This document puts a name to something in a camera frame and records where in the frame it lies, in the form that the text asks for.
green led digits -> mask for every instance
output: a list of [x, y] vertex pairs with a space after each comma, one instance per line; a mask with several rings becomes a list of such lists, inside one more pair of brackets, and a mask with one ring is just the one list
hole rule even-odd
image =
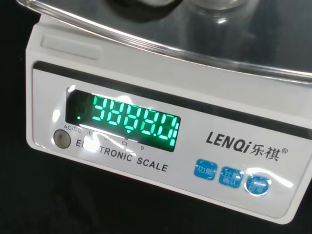
[[138, 124], [137, 118], [140, 116], [141, 110], [142, 108], [138, 106], [128, 105], [127, 116], [123, 123], [123, 125], [125, 126], [125, 129], [127, 129], [127, 133], [130, 133], [134, 129], [137, 129], [137, 124]]
[[94, 100], [93, 100], [94, 108], [97, 110], [101, 110], [101, 112], [100, 112], [99, 117], [93, 116], [92, 119], [97, 120], [97, 121], [101, 121], [102, 119], [104, 119], [104, 115], [105, 115], [104, 108], [106, 107], [106, 103], [107, 103], [107, 98], [94, 96]]
[[121, 103], [120, 101], [112, 101], [110, 104], [110, 112], [108, 113], [107, 121], [109, 124], [118, 125], [121, 121], [121, 114], [123, 112], [125, 103]]
[[181, 118], [74, 90], [66, 101], [66, 122], [172, 152]]
[[152, 135], [155, 131], [156, 124], [154, 124], [158, 120], [159, 112], [152, 110], [145, 110], [144, 113], [144, 122], [141, 125], [141, 131], [143, 134]]

